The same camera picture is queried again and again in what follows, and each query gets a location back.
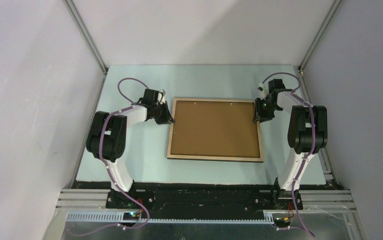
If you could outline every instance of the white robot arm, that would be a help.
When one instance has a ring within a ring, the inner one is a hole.
[[[278,188],[276,197],[282,198],[290,196],[292,189],[299,189],[308,163],[314,154],[326,146],[327,109],[304,101],[291,89],[286,89],[281,79],[273,79],[268,85],[268,88],[263,83],[259,85],[260,98],[255,100],[254,122],[272,120],[276,110],[284,110],[290,114],[287,134],[290,152],[285,167],[274,184]]]
[[[105,132],[110,131],[110,134],[104,135],[101,148],[103,161],[106,162],[105,165],[114,178],[114,181],[111,181],[113,190],[119,191],[115,186],[116,184],[123,191],[128,192],[133,185],[133,179],[128,173],[125,160],[122,157],[126,147],[127,128],[149,119],[155,119],[158,125],[175,122],[168,110],[164,94],[164,90],[146,89],[144,96],[137,103],[120,110],[118,114],[114,114],[108,121]],[[103,123],[108,116],[109,113],[98,111],[94,115],[88,134],[86,148],[97,159],[100,158],[99,144]]]

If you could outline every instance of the light blue table surface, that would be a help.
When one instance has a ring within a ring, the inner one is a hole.
[[[117,89],[122,78],[137,78],[151,89],[164,89],[172,112],[175,97],[254,100],[259,96],[259,83],[275,72],[295,73],[291,65],[112,65],[97,110],[114,112],[130,105]],[[287,88],[298,85],[293,77],[277,77],[283,79]],[[144,87],[135,81],[124,81],[120,87],[133,101],[144,93]],[[154,120],[138,123],[127,130],[123,157],[136,182],[273,184],[289,155],[289,120],[288,113],[276,111],[273,120],[261,123],[264,163],[167,159],[170,126],[157,125]],[[87,182],[110,180],[104,165],[87,150],[84,150],[76,179]],[[309,162],[301,184],[325,183],[316,155]]]

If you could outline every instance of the wooden frame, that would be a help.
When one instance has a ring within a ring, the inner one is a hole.
[[[184,102],[220,102],[220,103],[255,103],[253,100],[243,100],[243,99],[217,99],[217,98],[182,98],[176,97],[173,100],[172,105],[172,117],[175,119],[176,114],[176,105],[178,101]],[[169,137],[168,137],[168,148],[167,148],[167,158],[168,159],[188,159],[188,160],[212,160],[212,161],[232,161],[232,162],[254,162],[254,163],[263,163],[264,162],[264,150],[262,145],[262,134],[259,121],[256,122],[257,129],[257,138],[258,138],[258,147],[259,147],[259,157],[232,157],[232,156],[205,156],[205,155],[179,155],[171,154],[172,141],[173,141],[173,131],[174,124],[170,125],[169,128]]]

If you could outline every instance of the purple cable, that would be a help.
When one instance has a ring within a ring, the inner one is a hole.
[[[146,221],[143,223],[143,224],[141,224],[141,225],[139,225],[139,226],[123,226],[123,228],[126,228],[126,229],[139,229],[139,228],[141,228],[141,227],[143,227],[144,225],[146,225],[148,222],[149,222],[149,220],[150,220],[150,214],[149,214],[149,211],[148,211],[148,209],[143,205],[143,204],[141,204],[139,201],[137,201],[137,200],[135,200],[134,198],[132,198],[131,196],[129,196],[119,185],[118,185],[118,183],[117,183],[117,181],[115,180],[115,178],[114,178],[114,176],[112,175],[112,173],[111,173],[111,170],[109,169],[109,163],[107,162],[107,161],[105,161],[104,159],[103,159],[103,150],[102,150],[102,148],[103,148],[103,138],[104,138],[104,136],[105,136],[105,131],[106,131],[106,127],[108,126],[108,122],[109,122],[109,119],[113,116],[113,115],[115,115],[115,114],[118,114],[118,113],[120,113],[120,112],[124,112],[124,111],[127,111],[127,110],[130,110],[130,109],[132,109],[133,108],[133,106],[129,106],[129,107],[126,107],[126,108],[124,108],[124,109],[122,109],[122,110],[119,110],[119,111],[114,111],[114,112],[112,112],[111,114],[109,114],[108,116],[107,116],[107,118],[106,118],[106,120],[104,121],[104,124],[103,124],[103,128],[102,128],[102,131],[101,131],[101,135],[100,135],[100,141],[99,141],[99,158],[100,158],[100,160],[102,161],[102,163],[106,166],[106,170],[107,170],[107,174],[109,175],[109,178],[110,178],[110,180],[112,181],[112,183],[116,186],[116,188],[126,197],[126,198],[128,198],[129,200],[131,200],[133,203],[135,203],[135,204],[137,204],[137,205],[139,205],[141,208],[143,208],[143,210],[146,212],[146,216],[147,216],[147,218],[146,218]]]
[[[276,73],[273,73],[269,76],[267,76],[263,81],[262,81],[262,84],[264,84],[269,78],[271,78],[272,76],[275,76],[275,75],[279,75],[279,74],[284,74],[284,75],[289,75],[289,76],[292,76],[294,77],[296,80],[297,80],[297,83],[299,84],[295,89],[293,89],[291,91],[291,94],[294,94],[296,92],[296,90],[298,90],[300,87],[301,87],[301,80],[299,79],[299,77],[295,76],[294,74],[291,74],[291,73],[288,73],[288,72],[276,72]]]
[[[295,199],[295,185],[296,185],[296,179],[299,179],[299,177],[301,176],[302,174],[302,171],[304,170],[304,167],[305,167],[305,163],[307,161],[307,158],[314,152],[315,150],[315,118],[314,118],[314,111],[312,109],[312,106],[306,102],[306,101],[302,101],[303,99],[302,98],[298,98],[298,100],[300,100],[305,106],[307,106],[309,108],[309,115],[310,115],[310,121],[311,121],[311,130],[312,130],[312,146],[311,146],[311,149],[310,151],[305,154],[303,156],[303,160],[302,160],[302,164],[300,165],[300,168],[299,170],[297,171],[297,174],[296,174],[296,177],[293,179],[293,183],[291,185],[291,199],[293,201],[293,205],[294,205],[294,209],[296,211],[296,215],[297,217],[299,218],[299,221],[300,221],[300,224],[302,224],[302,227],[303,227],[303,230],[305,230],[308,234],[310,234],[313,238],[315,238],[315,234],[313,234],[308,228],[307,226],[305,226],[304,224],[304,221],[302,221],[302,218],[301,218],[301,215],[299,214],[299,210],[298,210],[298,205],[296,204],[296,199]]]
[[[140,81],[140,80],[138,80],[138,79],[136,79],[136,78],[133,78],[133,77],[126,77],[126,78],[121,79],[121,80],[118,82],[118,91],[119,91],[119,93],[121,94],[121,96],[123,96],[123,97],[124,97],[126,100],[128,100],[131,104],[134,104],[134,102],[133,102],[131,99],[129,99],[126,95],[124,95],[123,92],[121,91],[120,84],[121,84],[122,82],[124,82],[125,80],[134,80],[134,81],[136,81],[136,82],[139,82],[139,83],[143,84],[143,86],[145,86],[147,89],[148,89],[149,87],[148,87],[144,82],[142,82],[142,81]]]
[[[133,109],[133,106],[129,106],[129,107],[126,107],[126,108],[121,109],[119,111],[114,111],[111,114],[109,114],[107,116],[106,120],[104,121],[103,128],[102,128],[101,135],[100,135],[100,141],[99,141],[99,159],[104,164],[104,166],[106,167],[107,174],[109,175],[110,180],[114,184],[117,181],[115,180],[114,176],[112,175],[111,170],[109,169],[109,163],[106,162],[103,159],[103,139],[104,139],[104,136],[105,136],[105,131],[106,131],[106,127],[108,126],[109,119],[113,115],[115,115],[115,114],[118,114],[120,112],[122,113],[122,112],[130,110],[130,109]],[[96,232],[98,232],[98,231],[100,231],[102,229],[108,228],[108,227],[122,226],[124,229],[139,229],[139,228],[143,227],[144,225],[146,225],[149,222],[149,220],[150,220],[150,214],[149,214],[148,209],[143,204],[141,204],[139,201],[137,201],[134,198],[132,198],[131,196],[129,196],[118,184],[115,184],[115,186],[125,197],[130,199],[133,203],[139,205],[146,212],[146,221],[143,224],[138,225],[138,226],[136,226],[136,225],[134,225],[134,226],[125,226],[125,225],[122,225],[120,223],[111,223],[111,224],[104,225],[102,227],[99,227],[98,229],[95,229],[95,230],[87,232],[87,233],[76,234],[76,233],[72,233],[69,229],[67,229],[67,232],[69,234],[71,234],[72,236],[74,236],[74,237],[84,237],[84,236],[88,236],[88,235],[94,234],[94,233],[96,233]]]

